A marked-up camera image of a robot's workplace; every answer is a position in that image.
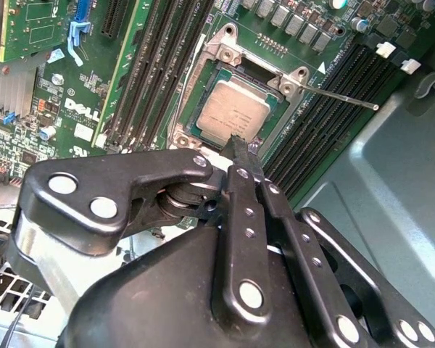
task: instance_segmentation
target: black ram slot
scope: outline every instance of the black ram slot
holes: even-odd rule
[[[103,19],[101,34],[109,38],[117,38],[123,23],[128,0],[109,0],[108,10]]]
[[[375,91],[373,92],[372,100],[376,98],[379,94],[381,88],[380,86],[382,86],[381,83],[386,83],[387,81],[389,81],[395,72],[395,66],[387,67],[386,72],[381,76],[379,80],[377,80],[377,84],[374,86]],[[355,110],[352,114],[342,120],[342,124],[340,125],[339,130],[331,137],[328,137],[309,159],[305,159],[305,163],[299,170],[299,174],[293,177],[291,179],[291,182],[288,183],[286,187],[285,191],[289,196],[295,195],[295,193],[297,193],[298,190],[301,189],[302,185],[306,183],[306,181],[312,175],[314,169],[317,168],[332,151],[334,151],[336,145],[343,139],[344,136],[347,135],[348,130],[350,129],[350,127],[353,126],[353,124],[362,112],[360,107],[354,107],[354,109]]]
[[[152,106],[157,100],[157,94],[160,92],[161,82],[164,80],[162,76],[166,76],[165,70],[168,69],[173,63],[175,56],[177,54],[178,45],[183,42],[183,35],[186,33],[187,25],[189,21],[192,19],[194,10],[195,10],[195,1],[186,1],[183,4],[182,12],[180,15],[180,20],[177,23],[173,23],[173,17],[170,18],[170,30],[166,30],[164,32],[165,40],[166,38],[171,38],[169,40],[171,44],[167,45],[160,53],[160,60],[155,69],[155,74],[152,75],[152,81],[149,84],[148,94],[142,98],[142,100],[138,100],[136,105],[135,114],[140,113],[140,122],[137,124],[136,129],[133,132],[133,137],[140,141],[146,125],[149,120],[149,114],[151,112]],[[146,105],[140,109],[141,102],[146,101]]]
[[[158,115],[156,115],[154,124],[148,130],[148,133],[144,137],[144,141],[142,142],[144,148],[148,148],[152,144],[154,140],[154,136],[156,135],[158,128],[161,125],[161,122],[164,120],[164,117],[166,116],[166,111],[170,106],[175,91],[177,90],[179,80],[181,79],[181,76],[187,67],[191,54],[195,49],[196,43],[199,40],[199,37],[202,33],[202,29],[206,23],[208,14],[210,13],[213,4],[214,4],[213,0],[207,0],[206,6],[200,7],[199,13],[196,14],[196,16],[199,18],[198,25],[195,28],[191,28],[189,30],[191,31],[191,37],[189,40],[187,40],[187,42],[191,44],[186,45],[186,50],[184,53],[182,53],[179,64],[175,64],[172,72],[170,74],[164,75],[162,82],[160,83],[160,86],[165,86],[165,91],[167,91],[167,93],[163,94],[164,98],[160,103],[161,109],[159,110]]]
[[[351,63],[354,62],[355,57],[359,54],[360,47],[354,45],[348,49],[340,63],[338,63],[335,71],[333,71],[326,79],[322,88],[332,91],[333,88],[336,87],[336,82],[341,80],[341,75],[337,72],[343,72],[347,70],[348,67],[351,67]],[[326,97],[321,96],[319,94],[315,94],[312,96],[310,103],[307,105],[307,108],[304,112],[299,116],[301,122],[297,122],[297,124],[290,130],[289,134],[285,137],[285,139],[281,142],[281,144],[277,148],[277,152],[271,157],[270,161],[265,166],[266,176],[272,176],[274,171],[277,170],[278,165],[285,160],[287,151],[284,150],[287,146],[294,146],[297,141],[297,136],[299,135],[299,127],[303,125],[307,127],[308,123],[311,122],[312,115],[317,108],[322,107],[322,103],[327,100]]]
[[[353,44],[323,88],[374,102],[381,86],[398,69],[359,44]],[[313,96],[297,123],[265,166],[266,176],[293,197],[318,166],[347,136],[364,112],[358,107],[325,96]]]
[[[338,80],[335,83],[335,88],[332,88],[336,93],[355,96],[355,92],[358,91],[357,84],[364,79],[360,78],[360,74],[365,72],[365,67],[370,64],[370,56],[360,54],[355,59],[355,63],[347,67],[347,71],[344,74],[338,76]],[[334,116],[340,117],[339,112],[335,112],[335,109],[342,104],[346,104],[337,99],[321,96],[323,102],[318,102],[319,107],[314,110],[314,117],[318,119],[317,123],[307,123],[307,125],[301,130],[297,131],[297,136],[292,141],[289,150],[286,153],[286,157],[276,168],[273,177],[277,178],[275,183],[278,185],[283,182],[284,178],[290,174],[294,166],[297,164],[299,158],[303,155],[303,149],[307,147],[305,142],[309,145],[318,140],[319,132],[321,132],[326,125],[335,124],[335,120],[331,118]]]
[[[113,128],[109,132],[109,137],[121,137],[125,130],[125,125],[130,122],[128,110],[131,107],[132,92],[138,87],[139,79],[142,79],[148,67],[153,51],[153,43],[160,34],[162,16],[159,11],[162,0],[154,0],[149,10],[149,16],[146,20],[145,28],[141,31],[140,44],[136,50],[136,56],[130,68],[128,81],[123,89],[123,93],[117,103],[115,116],[113,117]]]

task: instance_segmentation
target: connector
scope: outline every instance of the connector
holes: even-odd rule
[[[90,0],[79,0],[78,8],[75,11],[74,20],[76,22],[83,22],[84,20],[86,20],[89,9],[90,9]]]
[[[3,119],[3,124],[8,125],[11,122],[16,120],[16,113],[15,112],[8,112],[8,114]]]

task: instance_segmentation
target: chip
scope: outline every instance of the chip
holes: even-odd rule
[[[394,32],[397,31],[398,24],[389,16],[386,16],[377,25],[377,31],[384,34],[386,37],[393,36]]]
[[[397,38],[396,43],[403,49],[409,49],[415,41],[415,34],[410,31],[403,31]]]
[[[357,14],[361,17],[369,17],[373,10],[374,8],[369,1],[363,1],[357,9]]]
[[[33,165],[37,162],[37,155],[27,151],[23,151],[21,162],[25,163],[26,165]]]
[[[196,122],[201,137],[222,146],[231,135],[251,141],[270,113],[266,98],[266,93],[238,78],[219,80]]]
[[[395,13],[399,9],[399,3],[395,0],[390,0],[389,3],[385,6],[385,11],[392,14]]]

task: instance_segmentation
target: pcie slot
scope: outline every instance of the pcie slot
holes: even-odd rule
[[[132,90],[138,87],[138,79],[142,79],[148,67],[153,50],[152,44],[159,35],[162,21],[165,20],[159,11],[162,0],[154,0],[149,10],[149,16],[146,21],[145,28],[141,32],[140,46],[136,51],[136,56],[132,63],[132,69],[129,74],[128,81],[123,89],[120,101],[117,104],[117,109],[111,122],[112,130],[109,132],[109,137],[113,138],[116,135],[122,135],[125,132],[126,125],[131,121],[132,115],[129,117],[127,112],[133,100],[131,98]]]
[[[368,59],[367,55],[360,54],[359,58],[356,54],[355,56],[354,64],[347,66],[347,71],[344,71],[344,73],[339,74],[339,76],[335,78],[335,83],[333,88],[331,87],[331,90],[347,96],[355,95],[356,83],[360,81],[360,79],[357,78],[357,74],[360,74],[364,70],[364,66],[367,64]],[[334,115],[333,113],[330,114],[330,117],[326,117],[329,110],[345,103],[341,103],[336,99],[322,96],[319,98],[317,104],[318,107],[315,109],[314,116],[311,117],[311,112],[306,116],[306,126],[301,130],[297,130],[297,137],[292,141],[291,145],[289,146],[289,150],[283,157],[281,163],[276,166],[275,170],[271,173],[274,178],[277,178],[275,180],[277,184],[280,184],[280,182],[291,172],[299,157],[303,155],[303,153],[301,153],[297,156],[298,151],[293,150],[295,148],[298,150],[303,149],[303,143],[307,140],[307,138],[310,139],[310,141],[308,140],[309,142],[313,142],[318,132],[321,131],[327,123],[333,123],[331,120],[331,117]],[[317,122],[313,124],[313,122],[310,122],[312,119],[316,119]]]
[[[134,109],[133,113],[135,115],[137,115],[138,112],[141,114],[139,122],[135,130],[133,131],[133,137],[137,141],[143,136],[146,124],[149,120],[149,114],[151,112],[152,106],[156,102],[157,94],[160,92],[160,83],[164,80],[164,78],[161,77],[167,75],[165,74],[165,70],[168,69],[173,63],[174,57],[177,54],[179,44],[183,40],[184,33],[186,33],[187,25],[192,19],[195,5],[195,1],[185,1],[185,4],[182,5],[183,8],[181,11],[182,13],[180,15],[179,22],[173,23],[173,15],[175,14],[174,12],[173,15],[171,15],[169,18],[168,28],[165,28],[163,32],[162,41],[166,41],[166,38],[169,38],[168,42],[171,42],[172,45],[165,45],[163,50],[159,52],[161,55],[159,56],[159,59],[157,61],[156,69],[154,71],[154,74],[150,75],[152,80],[148,86],[144,86],[144,89],[148,89],[148,92],[142,99],[139,99],[136,102],[136,108]],[[142,107],[142,110],[140,110],[141,102],[144,101],[146,101],[146,105],[144,105]]]
[[[374,85],[374,91],[370,94],[370,100],[374,100],[374,98],[378,96],[380,92],[380,86],[382,86],[381,84],[389,81],[395,71],[395,67],[391,67],[390,65],[386,68],[386,71],[383,73],[380,80],[378,80]],[[299,171],[299,174],[291,178],[291,180],[286,184],[285,190],[289,196],[294,195],[301,188],[302,184],[309,178],[309,175],[312,174],[312,168],[316,168],[328,156],[328,154],[334,149],[335,145],[343,136],[346,135],[346,132],[350,129],[350,127],[360,116],[360,113],[363,111],[360,107],[354,107],[354,109],[354,111],[349,113],[340,122],[340,129],[331,137],[327,138],[318,147],[316,152],[312,154],[311,158],[307,158],[305,163],[300,165],[301,170]]]
[[[103,19],[101,34],[109,38],[117,38],[123,23],[128,0],[109,0],[108,10]]]
[[[190,40],[187,40],[190,43],[193,44],[189,44],[186,46],[186,50],[185,52],[181,55],[181,60],[179,62],[179,64],[175,64],[171,73],[169,74],[164,74],[162,77],[162,80],[159,84],[159,86],[161,88],[159,88],[160,91],[167,91],[167,93],[163,96],[162,100],[160,101],[160,105],[161,108],[158,112],[158,114],[156,115],[156,118],[154,119],[154,124],[151,126],[151,128],[148,130],[148,133],[146,133],[146,135],[144,136],[144,140],[142,141],[142,145],[145,148],[148,148],[153,140],[154,137],[162,123],[162,121],[164,120],[164,117],[166,116],[166,111],[168,109],[168,107],[170,106],[171,103],[171,99],[174,96],[174,93],[177,89],[179,80],[181,79],[181,74],[182,72],[186,69],[186,66],[189,62],[189,58],[191,56],[192,51],[195,49],[195,43],[198,41],[201,33],[202,33],[202,28],[204,27],[204,24],[206,23],[208,14],[211,11],[211,8],[213,6],[214,1],[212,0],[208,0],[206,6],[200,7],[199,9],[199,13],[196,14],[196,16],[199,18],[199,23],[197,25],[197,28],[191,28],[188,31],[192,32],[192,37],[190,38]],[[195,7],[192,8],[191,13],[189,14],[189,17],[192,18],[195,11],[194,11]],[[177,41],[177,48],[179,49],[179,43],[182,41]],[[151,106],[149,106],[149,108],[146,111],[147,114],[147,118],[150,118],[150,114],[152,113],[152,107],[153,104]]]

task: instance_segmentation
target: screw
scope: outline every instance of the screw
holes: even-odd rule
[[[276,185],[274,185],[273,183],[269,184],[269,189],[273,194],[279,194],[280,191],[278,189],[278,187]]]
[[[336,323],[338,324],[340,332],[345,339],[352,343],[358,343],[360,340],[360,333],[357,331],[356,326],[350,319],[340,315],[336,319]]]
[[[90,203],[90,210],[100,218],[111,219],[117,214],[117,205],[112,199],[99,197]]]
[[[237,173],[240,174],[240,176],[245,178],[245,179],[248,178],[248,172],[243,168],[237,169]]]
[[[245,230],[245,236],[247,236],[248,238],[254,238],[256,236],[256,233],[251,228],[247,228]]]
[[[315,223],[319,223],[320,222],[320,217],[315,212],[310,212],[310,218]]]
[[[70,176],[56,175],[49,180],[49,188],[58,194],[71,194],[77,187],[76,181]]]
[[[419,338],[418,333],[415,332],[413,327],[405,320],[399,321],[399,326],[401,327],[401,331],[405,334],[405,336],[411,341],[416,342]]]
[[[254,216],[254,211],[253,211],[253,209],[250,209],[250,208],[245,208],[245,214],[246,214],[246,216]]]
[[[244,281],[239,287],[240,297],[250,308],[260,308],[262,306],[262,294],[256,285],[249,281]]]
[[[200,167],[206,167],[206,159],[202,156],[195,156],[194,162],[198,164]]]

